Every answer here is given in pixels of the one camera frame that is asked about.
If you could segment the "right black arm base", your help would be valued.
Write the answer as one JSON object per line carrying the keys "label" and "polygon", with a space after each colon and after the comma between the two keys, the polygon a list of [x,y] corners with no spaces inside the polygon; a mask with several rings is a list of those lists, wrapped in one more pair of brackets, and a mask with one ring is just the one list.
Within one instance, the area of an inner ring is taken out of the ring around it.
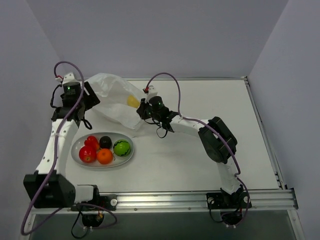
{"label": "right black arm base", "polygon": [[227,228],[236,228],[252,207],[248,193],[242,190],[231,195],[224,191],[208,192],[206,202],[210,218]]}

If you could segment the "red fake apple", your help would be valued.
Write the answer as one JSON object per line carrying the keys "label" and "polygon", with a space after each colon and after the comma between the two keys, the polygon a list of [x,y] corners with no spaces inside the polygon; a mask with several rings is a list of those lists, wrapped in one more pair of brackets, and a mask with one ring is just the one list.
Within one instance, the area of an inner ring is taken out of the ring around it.
{"label": "red fake apple", "polygon": [[96,150],[91,147],[91,146],[83,146],[80,150],[79,150],[79,158],[83,163],[89,164],[89,163],[93,163],[96,161],[97,159],[97,152]]}

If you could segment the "orange fake fruit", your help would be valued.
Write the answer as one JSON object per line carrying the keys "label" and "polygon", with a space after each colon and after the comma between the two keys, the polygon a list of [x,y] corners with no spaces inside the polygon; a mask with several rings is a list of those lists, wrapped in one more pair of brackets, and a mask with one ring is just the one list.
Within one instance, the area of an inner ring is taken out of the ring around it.
{"label": "orange fake fruit", "polygon": [[114,160],[113,152],[110,149],[102,148],[97,152],[96,159],[102,165],[110,164]]}

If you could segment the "white plastic bag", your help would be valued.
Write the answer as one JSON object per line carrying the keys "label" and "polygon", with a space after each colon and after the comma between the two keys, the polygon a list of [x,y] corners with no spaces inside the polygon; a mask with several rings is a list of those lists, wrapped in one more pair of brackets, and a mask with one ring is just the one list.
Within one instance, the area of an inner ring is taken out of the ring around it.
{"label": "white plastic bag", "polygon": [[126,79],[110,73],[97,73],[86,82],[100,100],[92,111],[101,120],[119,124],[132,136],[138,136],[143,121],[137,114],[137,108],[127,105],[127,98],[132,95],[140,101],[145,97],[144,92]]}

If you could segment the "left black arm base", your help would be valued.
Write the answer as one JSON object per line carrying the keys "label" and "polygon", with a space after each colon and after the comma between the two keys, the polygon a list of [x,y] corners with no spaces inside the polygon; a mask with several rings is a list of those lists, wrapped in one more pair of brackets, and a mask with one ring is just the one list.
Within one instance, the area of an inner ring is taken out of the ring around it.
{"label": "left black arm base", "polygon": [[102,229],[114,226],[118,219],[113,213],[118,204],[115,194],[95,196],[88,202],[76,203],[70,210],[80,212],[82,224],[93,229]]}

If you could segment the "green fake fruit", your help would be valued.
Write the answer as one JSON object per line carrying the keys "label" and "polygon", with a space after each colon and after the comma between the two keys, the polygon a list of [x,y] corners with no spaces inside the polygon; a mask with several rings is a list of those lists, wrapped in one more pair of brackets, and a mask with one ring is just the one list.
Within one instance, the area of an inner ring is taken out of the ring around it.
{"label": "green fake fruit", "polygon": [[119,157],[125,157],[130,152],[131,152],[131,145],[125,139],[119,139],[113,145],[113,153]]}

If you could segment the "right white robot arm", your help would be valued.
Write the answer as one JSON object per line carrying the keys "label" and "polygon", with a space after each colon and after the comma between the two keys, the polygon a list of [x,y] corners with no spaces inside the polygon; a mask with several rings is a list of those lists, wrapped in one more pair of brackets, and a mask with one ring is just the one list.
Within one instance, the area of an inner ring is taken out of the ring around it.
{"label": "right white robot arm", "polygon": [[241,169],[236,159],[238,141],[221,118],[216,116],[199,120],[180,116],[178,112],[169,110],[160,96],[142,98],[136,112],[142,120],[151,119],[166,132],[199,138],[208,157],[217,164],[223,203],[232,207],[240,201],[246,187],[239,179]]}

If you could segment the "dark fake fruit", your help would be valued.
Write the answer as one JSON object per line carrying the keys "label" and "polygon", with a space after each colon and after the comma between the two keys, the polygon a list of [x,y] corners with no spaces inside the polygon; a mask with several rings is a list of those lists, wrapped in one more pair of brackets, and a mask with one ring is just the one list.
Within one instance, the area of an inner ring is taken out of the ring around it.
{"label": "dark fake fruit", "polygon": [[109,136],[105,135],[99,139],[99,146],[101,149],[110,149],[112,147],[112,140]]}

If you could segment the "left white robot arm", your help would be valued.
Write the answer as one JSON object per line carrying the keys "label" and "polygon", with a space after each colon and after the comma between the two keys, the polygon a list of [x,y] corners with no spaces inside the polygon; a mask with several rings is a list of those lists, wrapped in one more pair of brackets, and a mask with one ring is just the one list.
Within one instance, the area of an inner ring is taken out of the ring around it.
{"label": "left white robot arm", "polygon": [[101,203],[98,187],[72,184],[66,177],[66,165],[85,112],[100,100],[88,82],[68,82],[62,87],[62,106],[56,107],[51,117],[51,134],[42,160],[33,174],[25,175],[23,185],[36,209],[70,208],[83,202],[95,210]]}

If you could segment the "yellow fake pear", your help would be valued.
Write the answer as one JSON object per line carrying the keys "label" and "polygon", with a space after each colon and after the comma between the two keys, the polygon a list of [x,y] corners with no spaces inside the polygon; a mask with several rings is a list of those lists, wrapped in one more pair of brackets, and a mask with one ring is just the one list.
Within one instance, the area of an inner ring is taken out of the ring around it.
{"label": "yellow fake pear", "polygon": [[135,109],[139,108],[139,106],[140,106],[140,101],[137,100],[133,95],[129,95],[127,97],[126,103],[127,103],[127,105],[129,107],[132,107],[132,108],[135,108]]}

